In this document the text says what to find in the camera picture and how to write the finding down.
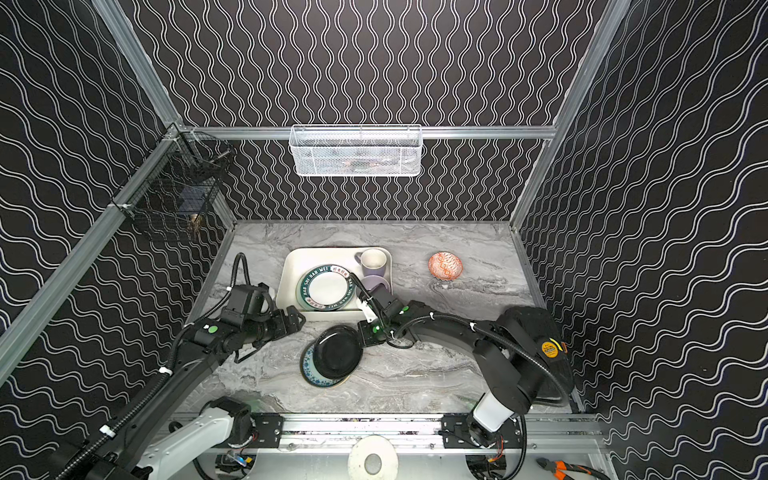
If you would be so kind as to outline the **lilac ceramic bowl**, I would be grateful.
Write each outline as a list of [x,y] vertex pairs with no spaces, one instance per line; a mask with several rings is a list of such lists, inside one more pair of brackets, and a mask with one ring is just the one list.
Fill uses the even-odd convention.
[[367,275],[360,279],[362,286],[369,292],[372,292],[379,286],[382,286],[387,292],[391,292],[391,285],[389,281],[383,276],[379,275]]

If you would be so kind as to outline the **black round plate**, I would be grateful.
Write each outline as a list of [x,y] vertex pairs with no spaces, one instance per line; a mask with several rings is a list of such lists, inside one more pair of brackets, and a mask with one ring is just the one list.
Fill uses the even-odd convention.
[[321,376],[340,380],[357,368],[362,355],[363,346],[357,330],[349,325],[336,325],[314,342],[312,362]]

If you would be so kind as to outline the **white plate green rim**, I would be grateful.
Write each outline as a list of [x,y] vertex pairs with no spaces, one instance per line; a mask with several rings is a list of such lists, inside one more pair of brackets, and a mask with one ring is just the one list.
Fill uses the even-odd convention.
[[356,287],[348,269],[325,264],[307,271],[296,287],[297,300],[310,311],[341,310],[352,299]]

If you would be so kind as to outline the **lilac mug white inside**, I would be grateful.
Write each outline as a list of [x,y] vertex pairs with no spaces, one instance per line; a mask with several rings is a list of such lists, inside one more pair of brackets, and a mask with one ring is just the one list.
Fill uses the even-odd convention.
[[356,252],[354,259],[360,265],[364,276],[385,276],[389,257],[384,250],[368,248]]

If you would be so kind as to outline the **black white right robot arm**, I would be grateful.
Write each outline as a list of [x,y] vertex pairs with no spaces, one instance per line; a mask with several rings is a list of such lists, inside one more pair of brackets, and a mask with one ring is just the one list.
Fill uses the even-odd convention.
[[363,346],[409,340],[434,343],[473,357],[487,391],[467,415],[469,442],[493,446],[508,420],[528,414],[535,404],[571,404],[574,379],[564,345],[544,308],[514,305],[493,320],[473,320],[411,301],[383,286],[366,288],[356,276],[357,296],[372,312],[358,323]]

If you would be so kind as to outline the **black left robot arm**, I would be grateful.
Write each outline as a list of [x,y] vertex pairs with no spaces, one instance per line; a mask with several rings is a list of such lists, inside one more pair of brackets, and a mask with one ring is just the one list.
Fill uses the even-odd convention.
[[[229,358],[299,332],[306,318],[290,305],[277,306],[265,283],[254,284],[244,254],[236,255],[229,289],[207,313],[185,325],[167,359],[148,384],[117,415],[80,445],[62,443],[50,456],[53,479],[139,479],[156,469],[144,452],[182,401]],[[237,276],[243,275],[242,283]]]

